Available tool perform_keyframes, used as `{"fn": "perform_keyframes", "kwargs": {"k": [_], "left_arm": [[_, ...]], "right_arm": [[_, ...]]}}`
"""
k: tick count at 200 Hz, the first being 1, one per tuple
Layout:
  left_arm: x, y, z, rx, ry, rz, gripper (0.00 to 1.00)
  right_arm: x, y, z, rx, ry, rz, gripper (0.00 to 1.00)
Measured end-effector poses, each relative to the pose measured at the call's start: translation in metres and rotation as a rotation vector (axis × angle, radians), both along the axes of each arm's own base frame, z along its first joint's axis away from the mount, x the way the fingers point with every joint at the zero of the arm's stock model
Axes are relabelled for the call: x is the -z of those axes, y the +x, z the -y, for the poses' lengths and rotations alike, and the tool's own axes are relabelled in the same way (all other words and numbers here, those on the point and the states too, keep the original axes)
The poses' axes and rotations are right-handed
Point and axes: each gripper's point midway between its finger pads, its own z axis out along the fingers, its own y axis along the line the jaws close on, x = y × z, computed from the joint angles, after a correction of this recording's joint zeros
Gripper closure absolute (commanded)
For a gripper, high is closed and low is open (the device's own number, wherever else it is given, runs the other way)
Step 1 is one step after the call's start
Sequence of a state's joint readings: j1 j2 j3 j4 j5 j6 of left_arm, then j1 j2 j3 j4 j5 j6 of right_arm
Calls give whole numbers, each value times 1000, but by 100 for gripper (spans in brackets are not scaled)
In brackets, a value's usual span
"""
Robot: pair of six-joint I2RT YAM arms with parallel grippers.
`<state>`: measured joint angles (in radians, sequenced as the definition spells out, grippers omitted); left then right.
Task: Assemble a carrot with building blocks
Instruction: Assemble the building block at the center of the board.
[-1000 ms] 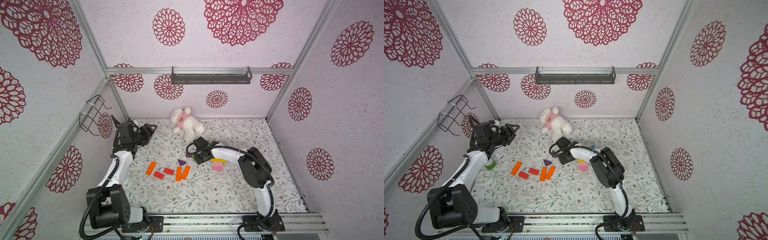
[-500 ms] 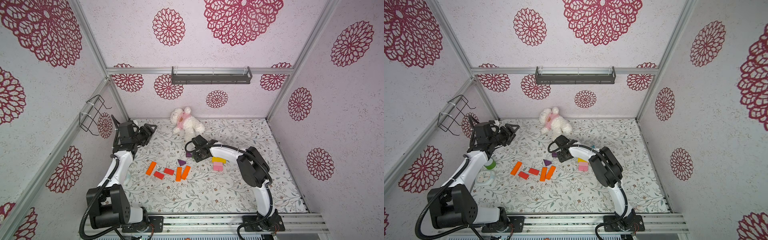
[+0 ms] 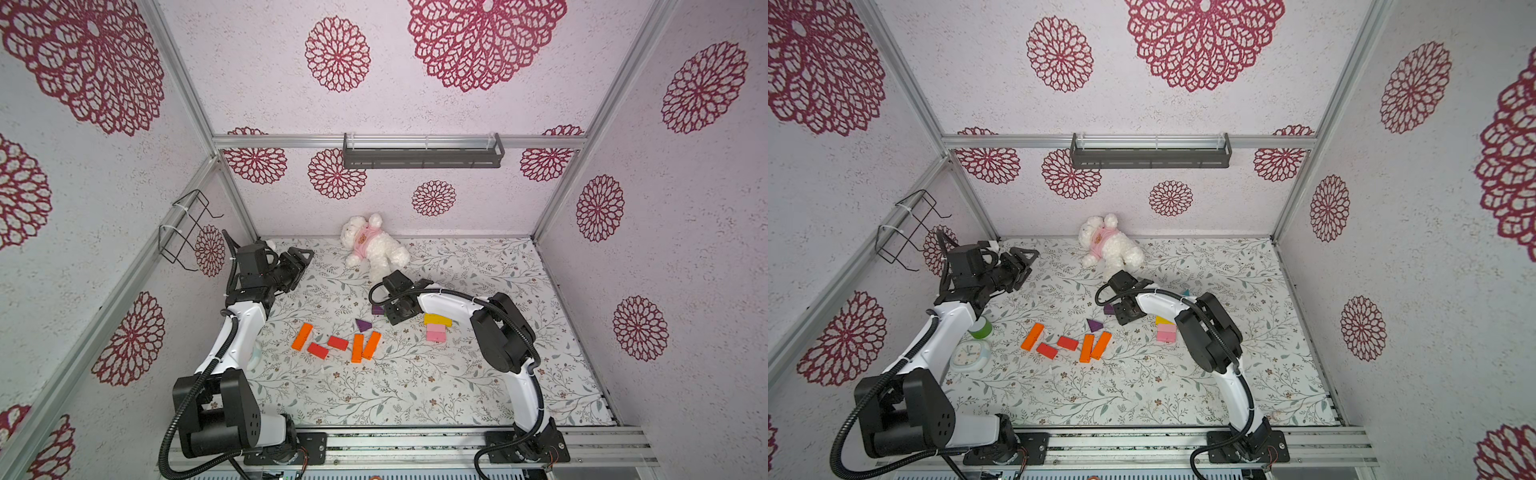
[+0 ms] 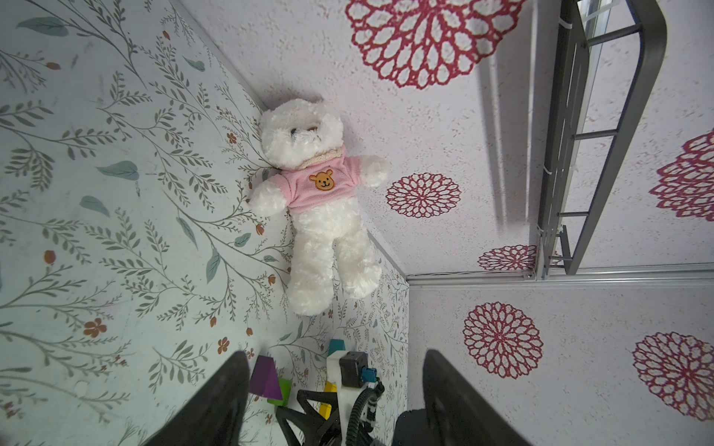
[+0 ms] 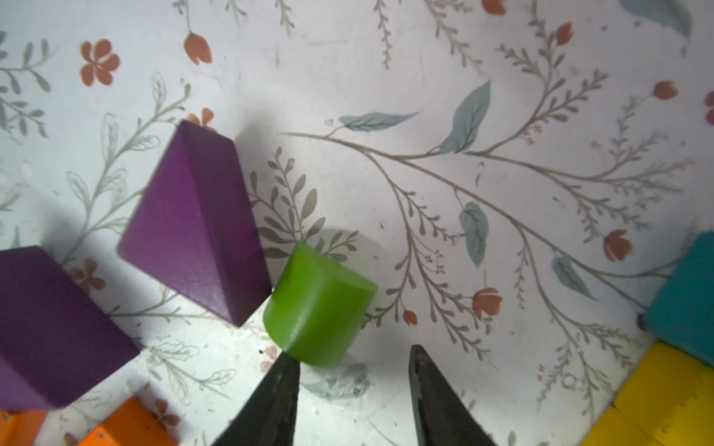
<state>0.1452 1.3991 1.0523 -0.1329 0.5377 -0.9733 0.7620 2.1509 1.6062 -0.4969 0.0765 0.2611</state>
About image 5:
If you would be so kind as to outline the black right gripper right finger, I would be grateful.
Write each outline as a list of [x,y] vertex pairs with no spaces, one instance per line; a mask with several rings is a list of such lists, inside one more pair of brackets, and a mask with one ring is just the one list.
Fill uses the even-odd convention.
[[426,349],[410,349],[408,377],[419,446],[496,446]]

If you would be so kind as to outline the small green cylinder block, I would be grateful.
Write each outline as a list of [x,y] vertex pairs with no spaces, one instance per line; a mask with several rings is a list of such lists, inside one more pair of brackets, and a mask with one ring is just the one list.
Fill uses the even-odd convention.
[[357,337],[377,290],[361,274],[299,242],[264,310],[264,326],[293,359],[334,367]]

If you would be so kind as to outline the orange long block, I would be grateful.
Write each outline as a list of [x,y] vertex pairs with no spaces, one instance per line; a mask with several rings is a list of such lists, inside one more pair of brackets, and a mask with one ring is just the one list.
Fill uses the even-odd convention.
[[78,446],[175,446],[158,421],[132,397],[93,429]]
[[0,445],[33,446],[41,429],[47,411],[33,410],[24,412],[1,411]]

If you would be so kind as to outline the teal triangle block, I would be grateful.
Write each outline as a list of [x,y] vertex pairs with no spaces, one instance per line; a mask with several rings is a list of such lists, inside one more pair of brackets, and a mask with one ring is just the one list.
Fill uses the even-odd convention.
[[644,314],[647,331],[713,365],[713,234],[700,234]]

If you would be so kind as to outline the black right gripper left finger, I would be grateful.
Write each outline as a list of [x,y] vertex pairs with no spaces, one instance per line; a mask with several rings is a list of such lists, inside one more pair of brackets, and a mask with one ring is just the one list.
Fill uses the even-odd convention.
[[282,352],[215,446],[289,446],[294,442],[300,364]]

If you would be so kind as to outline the purple triangle block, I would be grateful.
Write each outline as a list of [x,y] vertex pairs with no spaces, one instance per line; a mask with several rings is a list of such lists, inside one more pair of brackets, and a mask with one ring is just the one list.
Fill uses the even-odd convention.
[[139,355],[39,246],[1,254],[1,406],[62,408]]
[[234,143],[182,122],[117,253],[202,308],[242,326],[271,295],[271,279]]

